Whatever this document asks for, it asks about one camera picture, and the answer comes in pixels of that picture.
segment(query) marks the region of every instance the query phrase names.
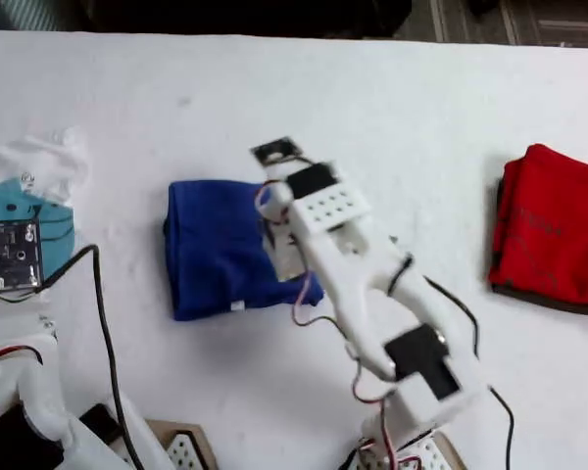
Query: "white plastic part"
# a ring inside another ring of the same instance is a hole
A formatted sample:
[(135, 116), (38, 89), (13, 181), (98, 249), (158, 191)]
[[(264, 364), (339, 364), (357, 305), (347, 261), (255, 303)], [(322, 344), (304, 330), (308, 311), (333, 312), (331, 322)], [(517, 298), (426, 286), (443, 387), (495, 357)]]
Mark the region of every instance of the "white plastic part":
[(177, 470), (206, 470), (194, 443), (186, 434), (177, 434), (168, 447), (168, 456)]
[[(120, 395), (128, 432), (144, 468), (146, 470), (173, 470), (174, 465), (168, 458), (168, 454), (148, 427), (146, 421), (137, 413), (132, 402), (124, 394), (120, 393)], [(117, 421), (118, 415), (116, 414), (113, 398), (109, 398), (105, 402), (105, 406), (111, 416)], [(114, 450), (120, 458), (132, 467), (128, 451), (122, 440), (118, 440), (118, 443), (114, 446)]]
[[(454, 470), (444, 458), (444, 454), (436, 445), (433, 437), (424, 438), (396, 453), (396, 458), (399, 462), (411, 456), (420, 457), (422, 470)], [(384, 455), (382, 459), (378, 459), (372, 452), (361, 452), (355, 456), (348, 470), (377, 469), (379, 468), (378, 462), (381, 462), (384, 468), (388, 468), (387, 455)], [(399, 470), (417, 470), (417, 464), (415, 462), (403, 463), (399, 465)]]
[(73, 444), (64, 451), (64, 460), (57, 470), (129, 470), (126, 464), (115, 452), (98, 439), (89, 428), (76, 417), (70, 419), (70, 429)]
[(48, 441), (72, 444), (69, 415), (62, 400), (56, 400), (43, 365), (34, 358), (18, 379), (18, 393), (24, 406), (26, 421), (37, 434)]
[[(279, 246), (278, 237), (296, 238), (310, 269), (331, 298), (336, 320), (351, 343), (351, 356), (355, 353), (363, 367), (381, 380), (394, 382), (394, 363), (370, 325), (367, 293), (373, 289), (387, 293), (408, 254), (376, 225), (364, 197), (345, 182), (334, 165), (330, 167), (338, 183), (300, 200), (293, 199), (285, 179), (302, 166), (289, 166), (289, 172), (280, 166), (267, 168), (269, 179), (279, 182), (270, 187), (266, 209), (270, 214), (287, 212), (290, 224), (276, 226), (274, 245)], [(427, 283), (415, 262), (404, 271), (390, 297), (437, 331), (448, 348), (445, 363), (458, 386), (456, 392), (438, 399), (418, 373), (394, 385), (387, 403), (387, 425), (392, 443), (400, 448), (452, 419), (487, 388), (471, 350), (471, 338), (458, 326), (458, 317), (463, 314)], [(365, 423), (364, 435), (382, 442), (378, 415)]]
[(346, 183), (334, 184), (289, 206), (292, 232), (314, 235), (370, 211), (364, 196)]
[[(53, 329), (45, 328), (43, 322), (33, 316), (30, 322), (22, 322), (26, 318), (3, 318), (0, 320), (0, 349), (8, 346), (26, 345), (39, 352), (43, 360), (45, 379), (43, 395), (54, 403), (63, 403), (61, 384), (59, 381), (59, 364), (57, 361), (57, 340), (52, 336)], [(11, 336), (22, 332), (22, 336)], [(29, 351), (14, 352), (0, 359), (0, 416), (11, 406), (21, 400), (20, 380), (29, 367), (34, 367), (36, 358)]]

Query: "folded red cloth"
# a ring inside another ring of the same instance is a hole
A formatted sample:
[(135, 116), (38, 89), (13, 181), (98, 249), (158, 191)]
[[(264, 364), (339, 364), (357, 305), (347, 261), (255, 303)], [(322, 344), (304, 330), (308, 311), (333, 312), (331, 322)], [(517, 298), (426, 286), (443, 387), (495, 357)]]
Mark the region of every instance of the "folded red cloth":
[(588, 306), (588, 164), (544, 145), (505, 167), (493, 286)]

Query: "circuit board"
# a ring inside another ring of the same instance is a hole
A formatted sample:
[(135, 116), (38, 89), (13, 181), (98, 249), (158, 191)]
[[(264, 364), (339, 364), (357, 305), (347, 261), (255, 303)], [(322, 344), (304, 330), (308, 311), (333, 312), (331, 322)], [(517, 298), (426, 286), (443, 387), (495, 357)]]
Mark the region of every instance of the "circuit board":
[(42, 272), (38, 222), (0, 221), (0, 291), (37, 287)]

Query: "robotic arm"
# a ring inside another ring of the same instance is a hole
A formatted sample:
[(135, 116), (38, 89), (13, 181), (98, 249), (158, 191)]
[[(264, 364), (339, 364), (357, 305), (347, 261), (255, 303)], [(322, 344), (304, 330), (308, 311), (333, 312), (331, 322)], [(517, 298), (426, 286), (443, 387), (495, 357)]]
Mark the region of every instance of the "robotic arm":
[[(454, 306), (375, 225), (364, 196), (333, 164), (314, 164), (289, 139), (252, 149), (268, 180), (256, 206), (264, 248), (281, 280), (313, 270), (335, 308), (352, 359), (392, 384), (364, 434), (393, 448), (450, 421), (487, 391)], [(260, 205), (269, 189), (269, 199)], [(406, 306), (419, 326), (383, 344), (372, 332), (366, 291)], [(388, 457), (374, 446), (380, 461)]]

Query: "white table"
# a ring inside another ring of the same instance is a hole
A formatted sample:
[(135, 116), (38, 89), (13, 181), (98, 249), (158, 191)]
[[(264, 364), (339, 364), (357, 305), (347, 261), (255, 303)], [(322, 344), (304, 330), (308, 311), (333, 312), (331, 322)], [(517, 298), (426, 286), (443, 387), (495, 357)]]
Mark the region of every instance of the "white table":
[[(260, 181), (248, 149), (283, 135), (338, 161), (478, 316), (484, 369), (517, 419), (513, 469), (588, 468), (588, 317), (484, 283), (503, 162), (534, 142), (588, 162), (588, 50), (0, 32), (0, 143), (71, 124), (89, 137), (78, 216), (103, 251), (122, 386), (146, 416), (202, 424), (221, 468), (335, 468), (375, 412), (350, 396), (338, 336), (294, 327), (284, 306), (171, 320), (168, 184)], [(49, 307), (75, 412), (108, 390), (89, 276), (77, 268)], [(448, 435), (471, 469), (497, 470), (507, 426), (489, 398)]]

